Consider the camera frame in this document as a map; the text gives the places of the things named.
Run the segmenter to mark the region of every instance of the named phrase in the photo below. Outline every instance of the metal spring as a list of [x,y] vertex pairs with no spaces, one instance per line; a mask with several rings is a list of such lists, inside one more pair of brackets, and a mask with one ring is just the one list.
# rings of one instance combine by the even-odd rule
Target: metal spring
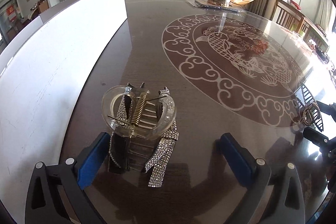
[[135,106],[134,114],[133,114],[133,117],[132,117],[132,120],[131,120],[132,125],[134,125],[134,126],[139,125],[140,117],[141,117],[141,114],[142,114],[142,111],[143,111],[143,108],[144,108],[145,104],[146,104],[145,98],[139,98],[138,99],[138,101],[136,103],[136,106]]

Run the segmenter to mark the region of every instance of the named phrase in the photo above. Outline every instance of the glossy table surface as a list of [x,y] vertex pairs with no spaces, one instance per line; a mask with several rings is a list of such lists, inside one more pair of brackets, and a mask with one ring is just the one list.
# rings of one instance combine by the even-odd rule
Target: glossy table surface
[[[128,19],[93,68],[73,111],[60,161],[75,157],[101,132],[101,98],[112,86],[168,86],[179,131],[162,188],[148,174],[107,172],[85,192],[107,223],[223,223],[246,189],[214,141],[230,132],[271,166],[296,165],[306,220],[327,194],[317,146],[303,139],[296,97],[304,82],[316,100],[336,101],[328,71],[291,33],[251,13],[201,9],[185,0],[126,0]],[[335,137],[323,114],[324,135]],[[257,223],[272,187],[251,223]]]

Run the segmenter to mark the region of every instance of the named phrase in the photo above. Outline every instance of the blue gripper pad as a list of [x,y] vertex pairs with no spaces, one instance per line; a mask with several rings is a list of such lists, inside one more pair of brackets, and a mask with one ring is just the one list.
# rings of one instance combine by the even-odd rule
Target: blue gripper pad
[[78,155],[75,172],[77,183],[82,190],[93,182],[109,152],[109,145],[110,135],[102,132],[89,147],[84,148]]
[[219,147],[239,184],[249,188],[257,168],[254,157],[230,133],[221,136]]

